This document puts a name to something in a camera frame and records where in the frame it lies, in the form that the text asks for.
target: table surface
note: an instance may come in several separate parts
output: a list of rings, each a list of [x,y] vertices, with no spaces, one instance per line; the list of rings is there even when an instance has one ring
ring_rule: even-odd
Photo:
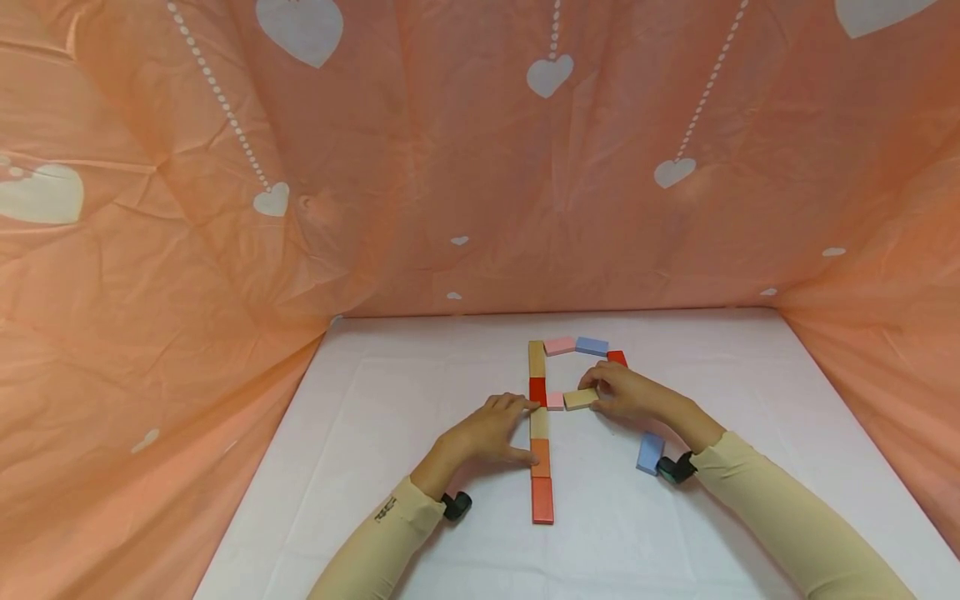
[[[356,524],[447,427],[527,388],[527,342],[609,340],[631,368],[695,398],[814,490],[920,598],[960,563],[793,332],[772,310],[338,321],[324,339],[196,598],[304,597]],[[596,357],[547,358],[547,390]],[[657,424],[665,453],[685,448]],[[695,483],[636,470],[641,432],[550,414],[556,523],[533,525],[525,469],[471,468],[396,598],[795,598],[744,527]],[[526,424],[516,445],[529,443]]]

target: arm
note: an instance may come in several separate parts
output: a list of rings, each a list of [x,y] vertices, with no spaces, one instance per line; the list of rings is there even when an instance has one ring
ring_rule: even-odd
[[[612,396],[595,401],[596,412],[660,420],[683,438],[696,454],[697,479],[750,528],[804,597],[914,597],[847,521],[690,398],[606,361],[581,380],[582,388],[594,385]]]
[[[454,474],[473,459],[523,465],[538,459],[508,441],[524,410],[523,396],[491,396],[444,433],[409,477],[347,539],[311,590],[308,600],[382,600],[390,597],[410,558],[444,515],[440,502]]]

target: wooden block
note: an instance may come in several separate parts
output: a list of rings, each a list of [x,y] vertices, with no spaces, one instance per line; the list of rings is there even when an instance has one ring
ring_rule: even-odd
[[[530,399],[540,406],[546,406],[545,377],[530,377]]]
[[[564,409],[564,393],[550,392],[546,395],[546,409],[548,411],[562,411]]]
[[[630,365],[627,364],[627,357],[623,354],[623,350],[611,350],[607,352],[607,360],[620,363],[628,369],[630,368]]]
[[[553,480],[549,477],[531,478],[530,499],[534,523],[553,525]]]
[[[527,358],[530,360],[530,376],[546,377],[546,355],[541,340],[534,340],[527,345]]]
[[[550,476],[550,441],[543,440],[541,438],[534,438],[530,440],[530,449],[531,451],[533,451],[534,454],[537,455],[537,458],[540,459],[539,464],[532,465],[530,467],[530,476],[531,477],[549,477]]]
[[[636,457],[636,468],[657,476],[657,461],[663,455],[663,438],[647,431],[640,439],[640,453]]]
[[[566,404],[566,410],[575,411],[578,408],[587,408],[598,397],[597,391],[593,388],[566,392],[564,394],[564,404]]]
[[[547,340],[543,342],[543,349],[547,356],[556,356],[572,352],[577,347],[577,341],[571,337],[557,338],[556,340]]]
[[[530,413],[530,439],[547,440],[550,437],[550,418],[545,408]]]
[[[594,340],[593,338],[577,338],[577,351],[583,354],[593,354],[594,356],[607,358],[607,350],[609,349],[609,342]]]

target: red block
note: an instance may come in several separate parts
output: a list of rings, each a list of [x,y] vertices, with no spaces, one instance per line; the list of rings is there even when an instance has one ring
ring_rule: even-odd
[[[549,477],[534,477],[530,480],[534,523],[553,525],[553,480]]]
[[[530,377],[530,399],[546,408],[546,377]]]
[[[630,368],[630,365],[627,364],[627,357],[623,355],[623,350],[611,350],[607,352],[607,360],[612,360],[614,363],[620,363],[624,367]]]

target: orange curtain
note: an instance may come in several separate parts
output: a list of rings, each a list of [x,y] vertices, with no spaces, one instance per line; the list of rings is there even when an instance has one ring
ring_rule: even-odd
[[[956,550],[958,27],[3,2],[0,599],[188,597],[339,313],[777,307]]]

